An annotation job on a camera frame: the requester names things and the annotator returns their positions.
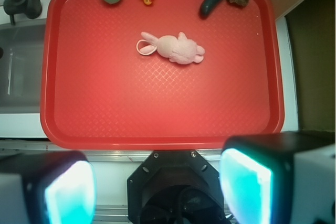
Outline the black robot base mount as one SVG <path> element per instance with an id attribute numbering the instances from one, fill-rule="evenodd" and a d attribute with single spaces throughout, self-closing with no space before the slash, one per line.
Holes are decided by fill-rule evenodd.
<path id="1" fill-rule="evenodd" d="M 153 151 L 127 179 L 131 223 L 229 223 L 219 172 L 197 151 Z"/>

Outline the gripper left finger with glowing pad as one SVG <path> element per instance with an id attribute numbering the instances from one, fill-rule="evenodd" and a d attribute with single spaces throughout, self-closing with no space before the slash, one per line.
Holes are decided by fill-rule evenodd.
<path id="1" fill-rule="evenodd" d="M 96 201 L 94 168 L 82 152 L 1 158 L 1 223 L 92 223 Z"/>

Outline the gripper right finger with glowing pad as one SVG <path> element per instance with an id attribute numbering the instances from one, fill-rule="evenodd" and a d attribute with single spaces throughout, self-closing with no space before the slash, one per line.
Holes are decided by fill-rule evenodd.
<path id="1" fill-rule="evenodd" d="M 232 136 L 219 180 L 238 223 L 335 223 L 335 134 Z"/>

